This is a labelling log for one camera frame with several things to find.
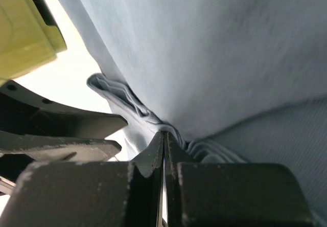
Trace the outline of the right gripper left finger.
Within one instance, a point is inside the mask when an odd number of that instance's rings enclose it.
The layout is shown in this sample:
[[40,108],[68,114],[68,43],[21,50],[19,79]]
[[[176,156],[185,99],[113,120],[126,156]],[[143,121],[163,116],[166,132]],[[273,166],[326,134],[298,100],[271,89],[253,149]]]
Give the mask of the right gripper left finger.
[[164,135],[129,162],[32,163],[1,226],[161,226]]

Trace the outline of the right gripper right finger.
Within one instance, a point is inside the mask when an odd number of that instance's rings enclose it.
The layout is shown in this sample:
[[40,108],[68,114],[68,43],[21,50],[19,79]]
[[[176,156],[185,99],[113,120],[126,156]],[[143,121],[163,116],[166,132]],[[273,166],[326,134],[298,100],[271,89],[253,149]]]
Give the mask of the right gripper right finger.
[[203,164],[163,134],[169,226],[315,226],[291,171],[278,164]]

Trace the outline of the grey blue t shirt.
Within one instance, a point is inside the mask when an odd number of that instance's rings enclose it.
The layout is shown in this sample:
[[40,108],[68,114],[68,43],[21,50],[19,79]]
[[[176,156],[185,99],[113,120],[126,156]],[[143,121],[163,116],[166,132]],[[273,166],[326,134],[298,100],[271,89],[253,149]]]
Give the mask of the grey blue t shirt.
[[202,162],[282,164],[326,226],[326,0],[59,2],[129,158],[162,130]]

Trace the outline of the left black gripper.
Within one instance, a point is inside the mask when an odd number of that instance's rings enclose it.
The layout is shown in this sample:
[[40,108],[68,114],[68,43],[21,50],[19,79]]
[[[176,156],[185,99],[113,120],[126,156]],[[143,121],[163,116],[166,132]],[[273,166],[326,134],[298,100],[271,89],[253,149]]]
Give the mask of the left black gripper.
[[16,183],[32,161],[107,161],[121,151],[116,141],[85,138],[108,137],[127,126],[123,117],[40,110],[29,101],[52,104],[12,80],[1,86],[1,180]]

